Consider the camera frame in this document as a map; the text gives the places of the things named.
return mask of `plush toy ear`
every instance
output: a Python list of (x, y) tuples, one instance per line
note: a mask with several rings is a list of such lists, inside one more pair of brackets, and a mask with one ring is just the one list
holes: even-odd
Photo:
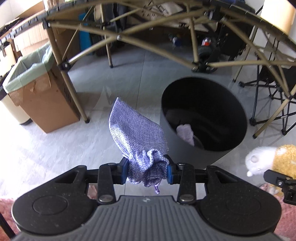
[(257, 156), (252, 156), (252, 157), (251, 157), (251, 162), (256, 163), (256, 162), (258, 162), (258, 161), (259, 161), (259, 159), (258, 159)]

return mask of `pink cloth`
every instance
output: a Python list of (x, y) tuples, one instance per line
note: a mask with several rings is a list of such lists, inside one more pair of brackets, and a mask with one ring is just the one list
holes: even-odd
[[(15, 222), (11, 216), (11, 206), (13, 204), (12, 199), (0, 199), (0, 213), (3, 215), (9, 226), (12, 228), (12, 230), (17, 234), (19, 233)], [(0, 241), (8, 241), (10, 240), (6, 233), (3, 231), (2, 228), (0, 228)]]
[[(260, 188), (264, 191), (267, 190), (268, 183)], [(281, 204), (281, 219), (274, 231), (276, 235), (287, 237), (290, 241), (296, 241), (296, 206), (286, 204), (283, 202), (283, 196), (274, 196)]]

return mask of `plush toy nose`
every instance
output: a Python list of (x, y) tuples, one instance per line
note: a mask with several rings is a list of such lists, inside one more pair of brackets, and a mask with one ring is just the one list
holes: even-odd
[(248, 171), (248, 172), (247, 172), (247, 176), (248, 176), (248, 177), (251, 177), (251, 176), (253, 176), (253, 174), (252, 174), (250, 171)]

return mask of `black suitcase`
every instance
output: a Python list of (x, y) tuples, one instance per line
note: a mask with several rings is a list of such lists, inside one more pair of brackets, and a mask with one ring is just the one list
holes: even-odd
[[(235, 5), (244, 8), (251, 13), (255, 13), (255, 10), (244, 2), (236, 0)], [(251, 35), (254, 26), (243, 22), (236, 22), (234, 24), (248, 37)], [(235, 57), (242, 54), (246, 47), (246, 43), (232, 30), (225, 25), (218, 23), (216, 33), (219, 34), (217, 46), (220, 47), (221, 54), (230, 56), (229, 60), (233, 60)]]

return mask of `white plush head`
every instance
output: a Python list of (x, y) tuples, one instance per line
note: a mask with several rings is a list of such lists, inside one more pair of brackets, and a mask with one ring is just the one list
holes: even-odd
[(272, 168), (276, 147), (257, 147), (246, 156), (247, 176), (262, 175)]

